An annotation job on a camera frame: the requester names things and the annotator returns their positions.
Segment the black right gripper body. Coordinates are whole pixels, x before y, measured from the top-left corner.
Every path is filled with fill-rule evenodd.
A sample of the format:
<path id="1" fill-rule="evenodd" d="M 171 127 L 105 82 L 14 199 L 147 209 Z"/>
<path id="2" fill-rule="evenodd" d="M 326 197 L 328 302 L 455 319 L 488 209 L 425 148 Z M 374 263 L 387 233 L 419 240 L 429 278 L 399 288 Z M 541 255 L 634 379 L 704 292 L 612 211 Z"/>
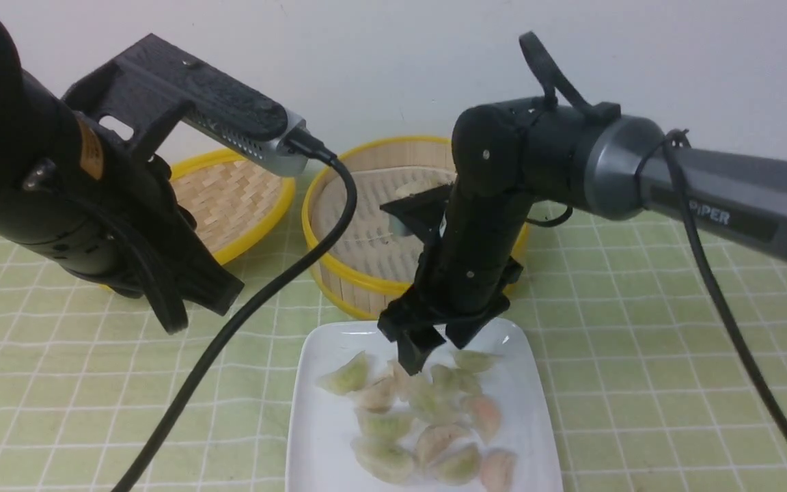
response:
<path id="1" fill-rule="evenodd" d="M 443 325 L 450 312 L 505 311 L 503 290 L 518 277 L 512 250 L 525 220 L 525 192 L 481 196 L 456 180 L 433 241 L 422 243 L 413 283 L 380 315 L 394 342 L 406 331 Z"/>

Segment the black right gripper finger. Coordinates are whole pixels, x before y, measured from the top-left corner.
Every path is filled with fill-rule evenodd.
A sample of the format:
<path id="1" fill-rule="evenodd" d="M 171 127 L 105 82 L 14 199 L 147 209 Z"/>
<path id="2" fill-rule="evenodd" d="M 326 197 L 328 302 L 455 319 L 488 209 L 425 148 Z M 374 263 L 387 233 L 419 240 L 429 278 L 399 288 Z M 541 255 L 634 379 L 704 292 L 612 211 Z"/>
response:
<path id="1" fill-rule="evenodd" d="M 445 315 L 445 337 L 457 349 L 464 349 L 481 330 L 504 311 L 481 311 L 472 314 L 450 312 Z"/>
<path id="2" fill-rule="evenodd" d="M 436 329 L 406 331 L 397 339 L 398 362 L 409 376 L 424 370 L 429 355 L 446 343 Z"/>

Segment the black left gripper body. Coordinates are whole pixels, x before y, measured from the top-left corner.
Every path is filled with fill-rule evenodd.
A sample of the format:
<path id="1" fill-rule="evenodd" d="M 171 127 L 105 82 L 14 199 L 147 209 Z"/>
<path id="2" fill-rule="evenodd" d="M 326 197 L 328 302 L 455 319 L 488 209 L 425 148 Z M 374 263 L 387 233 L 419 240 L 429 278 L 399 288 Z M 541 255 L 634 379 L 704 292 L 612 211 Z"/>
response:
<path id="1" fill-rule="evenodd" d="M 185 302 L 225 314 L 243 283 L 200 241 L 162 170 L 53 98 L 0 103 L 0 237 L 75 277 L 148 300 L 169 333 Z"/>

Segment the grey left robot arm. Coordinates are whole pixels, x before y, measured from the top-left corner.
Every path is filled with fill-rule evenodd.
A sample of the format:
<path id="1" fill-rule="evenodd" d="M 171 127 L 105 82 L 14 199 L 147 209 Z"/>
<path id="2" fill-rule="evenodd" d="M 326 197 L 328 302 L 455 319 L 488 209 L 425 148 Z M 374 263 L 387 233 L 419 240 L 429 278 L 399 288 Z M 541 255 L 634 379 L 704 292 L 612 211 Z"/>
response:
<path id="1" fill-rule="evenodd" d="M 227 314 L 243 283 L 197 235 L 156 153 L 190 108 L 113 60 L 54 96 L 0 21 L 0 237 L 147 299 L 168 333 L 187 327 L 188 302 Z"/>

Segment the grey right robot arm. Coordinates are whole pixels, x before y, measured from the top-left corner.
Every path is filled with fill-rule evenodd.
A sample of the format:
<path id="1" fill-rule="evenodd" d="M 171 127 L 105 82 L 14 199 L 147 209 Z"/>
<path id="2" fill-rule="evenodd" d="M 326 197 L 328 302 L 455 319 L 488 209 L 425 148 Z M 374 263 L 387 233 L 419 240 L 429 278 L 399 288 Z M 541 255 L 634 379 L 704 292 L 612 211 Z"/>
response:
<path id="1" fill-rule="evenodd" d="M 787 161 L 665 150 L 671 142 L 650 119 L 597 122 L 541 98 L 465 110 L 451 137 L 454 184 L 382 206 L 424 243 L 412 286 L 378 320 L 400 365 L 421 372 L 438 346 L 465 348 L 509 308 L 503 290 L 521 274 L 511 254 L 535 202 L 612 221 L 644 210 L 684 219 L 669 162 L 698 228 L 787 264 Z"/>

